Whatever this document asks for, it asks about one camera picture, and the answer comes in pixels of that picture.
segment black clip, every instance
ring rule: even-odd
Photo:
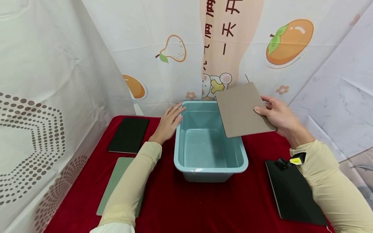
[[[297,153],[293,156],[293,158],[299,158],[301,160],[302,163],[305,162],[305,156],[306,156],[306,153],[305,152],[301,152],[301,153]],[[285,159],[283,158],[279,158],[276,162],[275,162],[275,165],[281,170],[285,170],[285,169],[288,169],[289,167],[291,166],[294,166],[294,164],[292,164],[291,162],[289,161],[286,161]]]
[[[285,159],[283,158],[279,158],[276,162],[275,162],[275,165],[281,170],[285,170],[291,166],[293,166],[293,164],[289,163],[288,161],[286,161]]]

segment light blue plastic basin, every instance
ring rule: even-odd
[[[227,138],[216,101],[184,101],[174,164],[189,182],[225,182],[248,166],[241,137]]]

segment persimmon illustration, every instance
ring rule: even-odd
[[[185,49],[185,45],[183,40],[178,35],[171,35],[168,37],[166,46],[159,51],[159,54],[156,58],[163,62],[168,63],[168,58],[171,58],[177,62],[185,61],[187,57],[187,51]]]
[[[313,24],[307,19],[297,19],[279,28],[267,47],[267,60],[274,65],[283,65],[293,60],[309,44]]]
[[[128,75],[122,75],[124,80],[126,81],[129,90],[131,91],[132,95],[135,99],[145,99],[148,95],[148,90],[144,84],[141,84],[136,79],[132,78]]]

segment fabric backdrop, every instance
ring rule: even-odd
[[[131,96],[81,1],[0,3],[0,232],[42,232]]]
[[[373,209],[373,5],[290,104]]]
[[[247,80],[290,103],[372,0],[83,2],[144,115],[160,116]]]

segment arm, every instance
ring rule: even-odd
[[[155,133],[148,142],[144,143],[124,172],[105,206],[98,227],[91,233],[119,232],[119,230],[129,232],[130,226],[135,227],[136,207],[151,171],[161,158],[161,145],[173,136],[181,122],[180,113],[185,110],[185,107],[180,108],[180,106],[181,103],[165,111]]]
[[[293,156],[306,152],[305,163],[297,166],[312,189],[336,232],[373,232],[373,212],[355,185],[339,170],[332,152],[314,141],[290,150]]]
[[[320,206],[336,232],[373,232],[373,212],[359,190],[339,170],[330,149],[304,128],[285,103],[262,96],[267,109],[255,111],[278,127],[295,149],[293,156],[306,152],[305,162],[297,166],[312,189],[313,199]]]
[[[111,194],[99,226],[126,223],[135,226],[135,211],[146,181],[161,157],[162,146],[145,142]]]

